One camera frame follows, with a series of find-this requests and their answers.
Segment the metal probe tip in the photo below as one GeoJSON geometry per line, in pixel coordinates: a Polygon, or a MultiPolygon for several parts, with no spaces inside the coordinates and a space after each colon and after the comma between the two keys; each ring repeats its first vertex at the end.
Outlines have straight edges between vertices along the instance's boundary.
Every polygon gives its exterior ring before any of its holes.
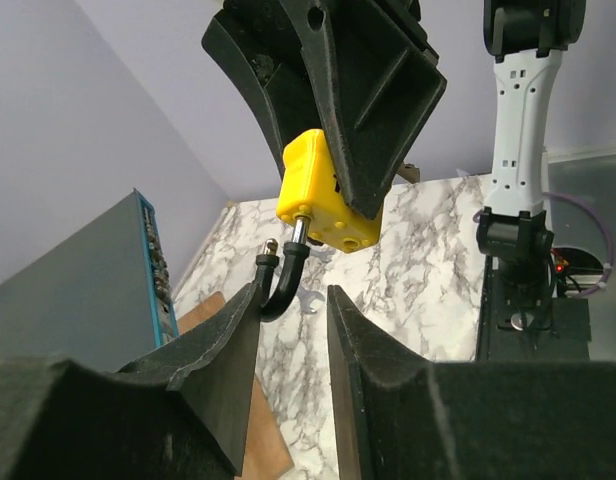
{"type": "Polygon", "coordinates": [[[277,255],[277,250],[279,249],[279,243],[274,238],[269,238],[264,242],[264,248],[261,253],[264,255],[277,255]]]}
{"type": "Polygon", "coordinates": [[[302,245],[305,244],[308,239],[308,227],[310,227],[310,218],[297,217],[295,229],[292,231],[292,241],[302,245]]]}

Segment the yellow box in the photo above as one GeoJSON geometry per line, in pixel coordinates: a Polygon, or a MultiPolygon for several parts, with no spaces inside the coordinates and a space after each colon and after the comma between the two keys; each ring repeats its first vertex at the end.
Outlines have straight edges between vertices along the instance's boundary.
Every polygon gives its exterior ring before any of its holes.
{"type": "Polygon", "coordinates": [[[310,238],[345,253],[379,241],[383,208],[368,220],[346,206],[323,130],[308,130],[288,144],[284,165],[277,204],[281,221],[294,226],[298,216],[309,217],[310,238]]]}

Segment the wall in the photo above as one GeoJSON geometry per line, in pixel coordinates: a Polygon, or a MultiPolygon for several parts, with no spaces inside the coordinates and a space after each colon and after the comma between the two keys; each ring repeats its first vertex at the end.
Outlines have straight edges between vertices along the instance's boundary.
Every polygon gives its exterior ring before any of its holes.
{"type": "Polygon", "coordinates": [[[0,1],[0,282],[137,187],[176,282],[225,194],[72,1],[0,1]]]}
{"type": "MultiPolygon", "coordinates": [[[[199,41],[219,9],[210,0],[77,0],[117,54],[234,200],[274,196],[279,177],[245,102],[199,41]]],[[[483,0],[420,0],[448,90],[408,161],[424,179],[489,171],[495,131],[493,59],[483,0]]],[[[616,0],[589,0],[550,110],[549,150],[616,142],[616,0]]]]}

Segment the marble table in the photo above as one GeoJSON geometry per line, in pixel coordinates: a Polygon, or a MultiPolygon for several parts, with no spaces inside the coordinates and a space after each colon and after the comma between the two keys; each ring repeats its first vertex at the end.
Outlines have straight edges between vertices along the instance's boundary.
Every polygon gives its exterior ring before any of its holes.
{"type": "MultiPolygon", "coordinates": [[[[257,374],[289,446],[295,469],[285,479],[336,479],[325,295],[341,285],[360,310],[429,360],[475,354],[484,257],[472,217],[489,177],[394,186],[380,243],[352,255],[314,248],[290,309],[262,326],[257,374]]],[[[175,301],[179,316],[215,291],[226,298],[252,280],[267,238],[291,229],[275,217],[276,199],[236,204],[219,226],[175,301]]]]}

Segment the gray panel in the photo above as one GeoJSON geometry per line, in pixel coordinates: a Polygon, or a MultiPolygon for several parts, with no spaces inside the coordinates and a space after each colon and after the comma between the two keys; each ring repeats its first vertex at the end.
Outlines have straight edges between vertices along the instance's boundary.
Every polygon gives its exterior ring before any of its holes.
{"type": "Polygon", "coordinates": [[[0,358],[68,355],[115,371],[155,348],[132,193],[0,286],[0,358]]]}
{"type": "MultiPolygon", "coordinates": [[[[615,267],[608,288],[590,297],[593,360],[616,360],[616,155],[550,165],[550,188],[589,203],[608,224],[615,242],[615,267]]],[[[577,207],[552,202],[556,246],[588,251],[602,263],[606,247],[596,224],[577,207]]]]}

